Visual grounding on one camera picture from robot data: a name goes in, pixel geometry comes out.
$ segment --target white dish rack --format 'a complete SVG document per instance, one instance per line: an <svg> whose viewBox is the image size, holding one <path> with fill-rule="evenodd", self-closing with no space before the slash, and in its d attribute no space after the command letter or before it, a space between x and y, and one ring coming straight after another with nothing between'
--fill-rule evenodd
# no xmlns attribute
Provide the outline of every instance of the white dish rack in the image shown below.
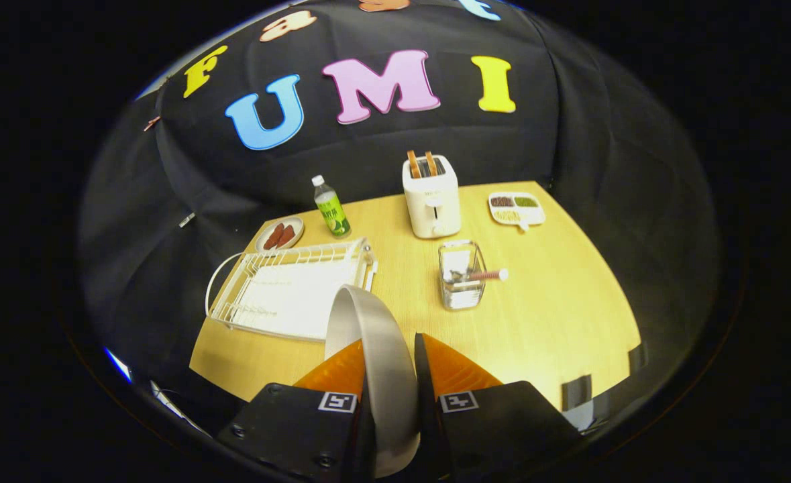
<svg viewBox="0 0 791 483"><path fill-rule="evenodd" d="M236 257L241 257L238 266L211 310L211 285ZM377 259L367 238L236 254L213 273L205 293L205 314L231 329L322 341L339 287L350 284L371 291L374 273Z"/></svg>

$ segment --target white divided tray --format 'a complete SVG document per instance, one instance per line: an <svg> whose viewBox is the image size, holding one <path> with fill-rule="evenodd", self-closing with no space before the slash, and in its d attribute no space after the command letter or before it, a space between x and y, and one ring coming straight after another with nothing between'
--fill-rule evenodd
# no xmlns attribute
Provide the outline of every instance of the white divided tray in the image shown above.
<svg viewBox="0 0 791 483"><path fill-rule="evenodd" d="M377 272L377 259L366 238L276 254L236 256L241 256L239 266L208 316L229 328L294 339L324 340L339 288L350 284L371 290ZM214 272L211 284L233 258ZM209 284L205 309L210 290Z"/></svg>
<svg viewBox="0 0 791 483"><path fill-rule="evenodd" d="M494 206L493 199L497 198L508 199L511 205ZM515 202L516 198L530 199L535 203L535 206L518 206ZM490 207L490 216L497 223L518 225L525 231L531 224L545 223L545 211L541 208L539 199L529 193L491 193L488 196L488 206Z"/></svg>

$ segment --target wooden table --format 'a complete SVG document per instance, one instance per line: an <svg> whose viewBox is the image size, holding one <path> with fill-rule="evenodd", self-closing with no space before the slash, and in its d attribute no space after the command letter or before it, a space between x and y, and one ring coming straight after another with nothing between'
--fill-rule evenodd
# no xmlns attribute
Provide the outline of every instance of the wooden table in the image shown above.
<svg viewBox="0 0 791 483"><path fill-rule="evenodd" d="M500 191L535 195L545 223L522 233L494 222L487 199ZM595 395L628 377L628 351L640 344L631 307L607 263L563 208L534 181L462 186L460 208L459 233L419 239L404 195L344 205L353 232L339 242L362 236L370 241L380 260L371 291L398 321L411 355L415 334L428 333L503 383L532 383L560 410L565 382L591 374ZM318 211L297 216L305 224L297 247L336 242ZM247 252L255 251L260 232ZM488 282L474 309L451 312L441 302L437 249L451 239L472 239L488 270L511 273L505 282ZM269 382L293 384L323 358L323 342L229 330L206 318L189 367L251 400Z"/></svg>

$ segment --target sausage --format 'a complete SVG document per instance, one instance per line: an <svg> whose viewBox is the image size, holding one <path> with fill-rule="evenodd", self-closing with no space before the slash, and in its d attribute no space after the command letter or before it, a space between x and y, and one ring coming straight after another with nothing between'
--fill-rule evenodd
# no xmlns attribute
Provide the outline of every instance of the sausage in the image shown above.
<svg viewBox="0 0 791 483"><path fill-rule="evenodd" d="M279 242L278 244L276 244L276 248L279 248L282 245L287 244L287 242L290 242L291 239L293 238L294 238L294 227L288 225L288 228L285 229L284 233L282 233L282 237L279 238Z"/></svg>
<svg viewBox="0 0 791 483"><path fill-rule="evenodd" d="M282 233L284 233L284 230L285 230L284 223L279 223L278 226L276 226L276 229L273 230L273 233L272 235L270 235L270 238L267 238L267 242L264 244L264 250L269 250L270 248L275 247L275 245L279 241L279 238L282 237Z"/></svg>

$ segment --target blue letter u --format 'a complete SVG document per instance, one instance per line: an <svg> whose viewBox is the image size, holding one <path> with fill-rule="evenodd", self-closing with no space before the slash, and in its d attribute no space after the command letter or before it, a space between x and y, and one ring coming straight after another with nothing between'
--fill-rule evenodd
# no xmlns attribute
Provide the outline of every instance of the blue letter u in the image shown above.
<svg viewBox="0 0 791 483"><path fill-rule="evenodd" d="M274 129L264 129L255 111L257 94L244 95L225 110L225 115L233 120L237 135L245 147L251 150L269 150L279 144L290 140L300 131L303 125L303 106L297 96L294 85L300 81L300 76L291 74L275 80L267 86L267 92L276 95L279 106L282 107L284 120Z"/></svg>

